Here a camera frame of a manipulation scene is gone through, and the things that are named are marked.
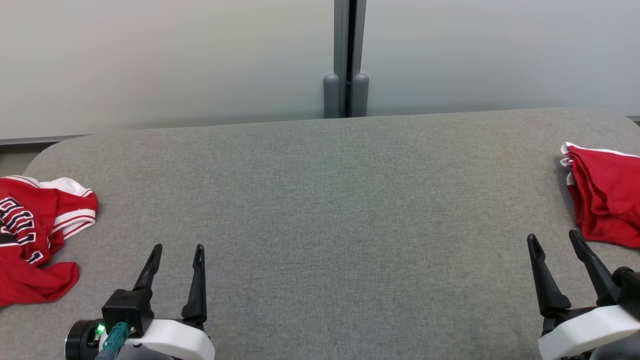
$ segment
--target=red garment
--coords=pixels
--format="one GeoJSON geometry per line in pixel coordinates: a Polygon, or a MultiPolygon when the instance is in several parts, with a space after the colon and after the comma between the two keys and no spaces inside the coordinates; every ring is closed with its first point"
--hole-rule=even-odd
{"type": "Polygon", "coordinates": [[[93,191],[67,177],[0,177],[0,307],[55,301],[76,284],[76,263],[39,266],[93,225],[97,209],[93,191]]]}
{"type": "Polygon", "coordinates": [[[572,143],[561,147],[575,222],[588,240],[640,248],[640,157],[572,143]]]}

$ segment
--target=white wall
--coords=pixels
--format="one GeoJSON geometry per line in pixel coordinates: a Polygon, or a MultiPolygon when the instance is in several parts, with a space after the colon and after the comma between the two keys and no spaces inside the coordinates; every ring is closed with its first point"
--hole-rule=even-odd
{"type": "Polygon", "coordinates": [[[638,0],[367,0],[367,114],[640,115],[639,15],[638,0]]]}
{"type": "Polygon", "coordinates": [[[331,72],[331,0],[0,2],[0,139],[318,119],[331,72]]]}

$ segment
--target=gray table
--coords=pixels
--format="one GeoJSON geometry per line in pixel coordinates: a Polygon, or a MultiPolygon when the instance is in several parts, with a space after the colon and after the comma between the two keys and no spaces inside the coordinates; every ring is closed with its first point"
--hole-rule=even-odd
{"type": "MultiPolygon", "coordinates": [[[[567,237],[560,167],[571,141],[640,154],[640,128],[551,109],[275,122],[95,135],[47,149],[25,175],[76,179],[97,224],[55,261],[78,284],[0,310],[1,359],[61,359],[67,329],[135,283],[155,243],[156,316],[186,301],[207,256],[217,359],[536,359],[525,238],[536,233],[574,306],[596,299],[567,237]]],[[[593,243],[614,269],[636,250],[593,243]]]]}

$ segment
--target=red jersey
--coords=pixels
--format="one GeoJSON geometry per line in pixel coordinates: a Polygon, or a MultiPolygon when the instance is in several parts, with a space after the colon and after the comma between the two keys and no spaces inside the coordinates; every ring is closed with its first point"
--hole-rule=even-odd
{"type": "Polygon", "coordinates": [[[0,307],[55,301],[76,284],[76,263],[40,266],[93,225],[97,209],[93,191],[67,177],[0,177],[0,307]]]}

